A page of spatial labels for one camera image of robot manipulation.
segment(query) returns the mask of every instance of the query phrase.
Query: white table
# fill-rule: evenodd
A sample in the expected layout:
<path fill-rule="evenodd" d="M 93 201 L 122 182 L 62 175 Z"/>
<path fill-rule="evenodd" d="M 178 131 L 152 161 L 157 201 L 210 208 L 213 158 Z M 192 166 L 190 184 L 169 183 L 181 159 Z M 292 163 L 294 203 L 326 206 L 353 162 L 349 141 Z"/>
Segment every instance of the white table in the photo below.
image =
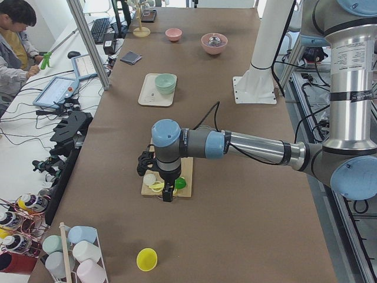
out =
<path fill-rule="evenodd" d="M 87 17 L 89 27 L 94 19 L 96 19 L 96 17 Z M 75 22 L 72 21 L 57 39 L 53 48 L 76 28 L 77 26 Z M 120 49 L 122 44 L 123 40 L 118 39 L 116 50 Z M 102 44 L 96 46 L 100 56 L 107 58 L 107 55 L 104 54 Z M 39 116 L 37 122 L 37 115 L 35 114 L 35 111 L 40 109 L 40 107 L 32 106 L 32 102 L 38 96 L 40 91 L 26 89 L 43 89 L 53 78 L 44 77 L 63 71 L 73 70 L 72 62 L 67 57 L 69 51 L 78 51 L 81 54 L 87 54 L 87 50 L 79 32 L 76 32 L 73 36 L 71 36 L 52 54 L 50 58 L 51 68 L 47 67 L 45 70 L 41 70 L 37 75 L 28 80 L 30 83 L 25 85 L 23 88 L 25 91 L 20 92 L 15 97 L 14 101 L 8 107 L 7 113 L 5 113 L 1 118 L 0 132 L 19 136 L 40 136 L 40 141 L 36 139 L 26 141 L 32 137 L 8 136 L 9 139 L 15 144 L 26 141 L 20 145 L 14 145 L 2 134 L 2 137 L 0 138 L 0 170 L 2 172 L 2 186 L 0 187 L 1 199 L 12 201 L 24 193 L 38 193 L 42 188 L 51 186 L 50 183 L 45 181 L 45 172 L 33 172 L 34 166 L 32 165 L 32 161 L 45 160 L 50 156 L 49 150 L 55 145 L 54 142 L 49 140 L 54 134 L 52 129 L 61 121 L 62 118 L 66 116 Z M 75 78 L 73 72 L 59 74 L 58 76 Z M 94 116 L 103 92 L 101 82 L 98 78 L 93 78 L 80 82 L 79 88 L 81 87 L 82 90 L 80 90 L 79 97 L 81 110 L 84 112 L 89 112 L 92 114 L 92 116 Z M 24 283 L 27 282 L 28 277 L 29 276 L 26 275 L 5 274 L 0 272 L 0 282 Z"/>

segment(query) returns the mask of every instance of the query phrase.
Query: white jacket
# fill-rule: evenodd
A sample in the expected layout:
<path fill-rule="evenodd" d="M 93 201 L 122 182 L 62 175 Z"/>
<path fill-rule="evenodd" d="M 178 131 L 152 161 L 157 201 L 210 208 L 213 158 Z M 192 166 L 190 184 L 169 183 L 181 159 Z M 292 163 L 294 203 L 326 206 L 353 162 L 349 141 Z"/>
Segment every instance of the white jacket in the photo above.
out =
<path fill-rule="evenodd" d="M 19 32 L 18 36 L 30 58 L 39 54 L 38 50 L 29 42 L 25 32 Z M 0 95 L 15 96 L 18 93 L 22 83 L 27 80 L 27 71 L 20 68 L 21 60 L 17 58 L 10 45 L 0 34 Z"/>

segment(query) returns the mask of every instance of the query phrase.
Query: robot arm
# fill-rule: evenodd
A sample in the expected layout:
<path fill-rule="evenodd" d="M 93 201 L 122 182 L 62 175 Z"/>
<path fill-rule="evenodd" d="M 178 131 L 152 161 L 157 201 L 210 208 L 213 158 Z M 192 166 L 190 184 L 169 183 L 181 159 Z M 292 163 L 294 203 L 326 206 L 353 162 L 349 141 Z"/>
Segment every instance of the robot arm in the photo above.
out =
<path fill-rule="evenodd" d="M 182 157 L 218 159 L 228 152 L 291 166 L 349 199 L 376 195 L 377 145 L 370 139 L 370 115 L 377 2 L 305 0 L 302 27 L 302 37 L 311 38 L 308 45 L 316 46 L 325 36 L 332 47 L 329 138 L 323 145 L 290 144 L 208 127 L 181 129 L 175 121 L 158 121 L 152 128 L 156 155 L 147 149 L 139 157 L 138 173 L 159 172 L 165 180 L 164 201 L 173 198 Z"/>

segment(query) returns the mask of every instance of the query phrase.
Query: black keyboard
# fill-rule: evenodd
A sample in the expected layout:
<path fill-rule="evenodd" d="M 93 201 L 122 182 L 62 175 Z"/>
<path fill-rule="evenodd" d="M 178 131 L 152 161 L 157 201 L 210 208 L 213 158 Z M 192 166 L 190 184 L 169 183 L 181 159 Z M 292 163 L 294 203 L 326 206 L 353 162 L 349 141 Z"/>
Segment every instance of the black keyboard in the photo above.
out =
<path fill-rule="evenodd" d="M 109 23 L 109 18 L 101 18 L 94 21 L 93 26 L 90 30 L 90 33 L 92 33 L 94 39 L 94 43 L 101 44 L 104 42 L 104 36 L 107 32 Z"/>

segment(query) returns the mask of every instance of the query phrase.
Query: yellow shirt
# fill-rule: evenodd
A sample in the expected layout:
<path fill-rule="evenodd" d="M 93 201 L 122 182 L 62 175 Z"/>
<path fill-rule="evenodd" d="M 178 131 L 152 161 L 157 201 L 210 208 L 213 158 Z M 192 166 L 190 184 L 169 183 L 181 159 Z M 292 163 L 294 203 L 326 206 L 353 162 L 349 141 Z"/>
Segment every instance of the yellow shirt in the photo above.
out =
<path fill-rule="evenodd" d="M 21 69 L 25 69 L 28 66 L 28 54 L 25 51 L 24 46 L 19 39 L 18 34 L 12 31 L 6 31 L 0 28 L 0 34 L 4 37 L 7 43 L 12 47 L 13 52 L 16 54 L 18 59 L 21 60 Z"/>

